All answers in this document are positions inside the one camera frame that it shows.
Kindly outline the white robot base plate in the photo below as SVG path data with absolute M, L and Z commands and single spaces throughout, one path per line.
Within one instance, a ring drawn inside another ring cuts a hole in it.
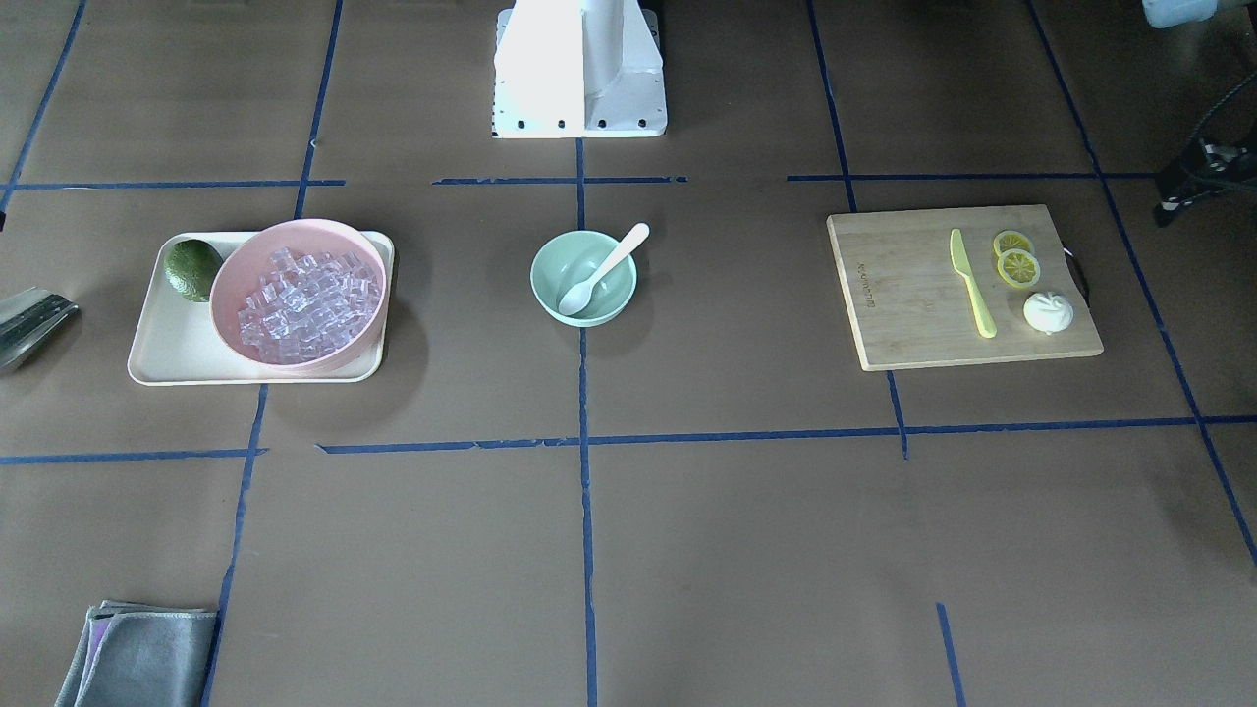
M 646 138 L 669 113 L 657 13 L 517 1 L 497 15 L 494 138 Z

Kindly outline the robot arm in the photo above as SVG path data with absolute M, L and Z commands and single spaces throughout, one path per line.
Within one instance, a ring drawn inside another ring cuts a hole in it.
M 1141 8 L 1149 26 L 1169 28 L 1205 21 L 1253 4 L 1251 0 L 1143 0 Z

